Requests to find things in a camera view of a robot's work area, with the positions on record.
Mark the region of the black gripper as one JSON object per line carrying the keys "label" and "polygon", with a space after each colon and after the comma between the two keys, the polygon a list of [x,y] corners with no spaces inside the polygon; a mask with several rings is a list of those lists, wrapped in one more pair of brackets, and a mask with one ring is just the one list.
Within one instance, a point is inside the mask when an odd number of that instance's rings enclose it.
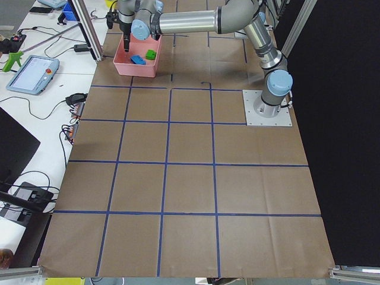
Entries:
{"label": "black gripper", "polygon": [[131,10],[127,8],[110,9],[106,14],[106,24],[108,29],[113,29],[114,24],[119,24],[119,28],[123,32],[123,49],[125,52],[129,52]]}

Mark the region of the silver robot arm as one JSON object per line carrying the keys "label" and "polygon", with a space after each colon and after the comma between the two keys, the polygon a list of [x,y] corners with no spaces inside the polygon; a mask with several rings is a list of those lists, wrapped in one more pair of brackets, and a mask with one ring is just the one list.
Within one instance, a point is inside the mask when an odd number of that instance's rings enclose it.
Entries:
{"label": "silver robot arm", "polygon": [[280,113],[284,98],[290,93],[293,78],[285,56],[274,46],[259,15],[258,1],[234,0],[214,10],[163,12],[162,1],[124,1],[118,5],[120,20],[138,40],[157,40],[169,33],[214,31],[228,34],[243,31],[251,41],[264,72],[264,88],[254,101],[254,111],[273,118]]}
{"label": "silver robot arm", "polygon": [[123,48],[125,52],[129,52],[131,27],[134,18],[135,1],[129,0],[113,1],[106,14],[108,29],[113,29],[114,24],[119,24],[119,28],[123,32]]}

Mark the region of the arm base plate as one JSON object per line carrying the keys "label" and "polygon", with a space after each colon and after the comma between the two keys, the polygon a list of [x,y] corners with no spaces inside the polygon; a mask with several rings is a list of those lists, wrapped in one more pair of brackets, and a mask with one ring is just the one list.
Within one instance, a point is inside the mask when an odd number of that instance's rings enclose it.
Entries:
{"label": "arm base plate", "polygon": [[243,90],[242,94],[247,126],[293,126],[286,99],[278,106],[269,106],[262,101],[262,90]]}

